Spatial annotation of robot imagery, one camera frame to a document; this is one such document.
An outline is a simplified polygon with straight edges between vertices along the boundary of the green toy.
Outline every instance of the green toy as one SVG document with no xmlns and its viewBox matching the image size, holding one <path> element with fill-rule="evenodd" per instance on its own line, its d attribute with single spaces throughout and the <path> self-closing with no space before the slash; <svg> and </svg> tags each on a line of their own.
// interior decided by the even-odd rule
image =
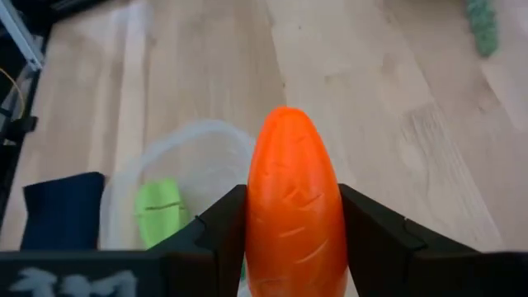
<svg viewBox="0 0 528 297">
<path fill-rule="evenodd" d="M 146 248 L 178 232 L 191 220 L 177 183 L 170 178 L 141 186 L 136 197 L 135 215 Z"/>
<path fill-rule="evenodd" d="M 492 0 L 467 0 L 467 13 L 477 51 L 488 57 L 498 48 L 498 32 Z"/>
</svg>

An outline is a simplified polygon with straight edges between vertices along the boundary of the dark blue fabric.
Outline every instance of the dark blue fabric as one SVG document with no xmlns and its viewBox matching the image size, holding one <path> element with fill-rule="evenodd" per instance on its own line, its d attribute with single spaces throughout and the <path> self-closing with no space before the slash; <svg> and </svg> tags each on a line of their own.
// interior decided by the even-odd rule
<svg viewBox="0 0 528 297">
<path fill-rule="evenodd" d="M 98 172 L 24 187 L 28 219 L 21 250 L 97 249 L 105 178 Z"/>
</svg>

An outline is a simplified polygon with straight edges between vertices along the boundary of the light wooden surface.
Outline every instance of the light wooden surface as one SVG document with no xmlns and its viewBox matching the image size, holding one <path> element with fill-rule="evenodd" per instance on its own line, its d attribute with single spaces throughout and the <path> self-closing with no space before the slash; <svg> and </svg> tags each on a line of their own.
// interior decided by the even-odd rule
<svg viewBox="0 0 528 297">
<path fill-rule="evenodd" d="M 527 249 L 528 8 L 497 9 L 490 60 L 462 0 L 113 0 L 63 21 L 0 248 L 19 247 L 23 186 L 111 175 L 197 119 L 256 136 L 287 104 L 312 118 L 340 182 L 474 248 Z"/>
</svg>

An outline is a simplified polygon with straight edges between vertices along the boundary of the metal frame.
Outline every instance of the metal frame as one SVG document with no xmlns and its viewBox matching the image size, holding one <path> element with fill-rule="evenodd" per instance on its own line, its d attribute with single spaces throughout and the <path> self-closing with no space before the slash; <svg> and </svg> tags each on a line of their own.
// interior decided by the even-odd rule
<svg viewBox="0 0 528 297">
<path fill-rule="evenodd" d="M 6 27 L 7 32 L 15 41 L 31 69 L 33 71 L 41 70 L 44 66 L 44 55 L 10 0 L 0 0 L 0 21 Z"/>
</svg>

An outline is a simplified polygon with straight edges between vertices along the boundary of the wooden floor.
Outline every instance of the wooden floor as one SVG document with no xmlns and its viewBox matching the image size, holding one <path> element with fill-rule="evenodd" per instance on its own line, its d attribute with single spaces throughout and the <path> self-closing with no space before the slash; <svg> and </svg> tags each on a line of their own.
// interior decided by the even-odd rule
<svg viewBox="0 0 528 297">
<path fill-rule="evenodd" d="M 463 0 L 113 0 L 58 24 L 0 237 L 25 185 L 111 175 L 193 120 L 256 136 L 304 110 L 340 182 L 480 250 L 528 248 L 528 4 L 474 52 Z"/>
</svg>

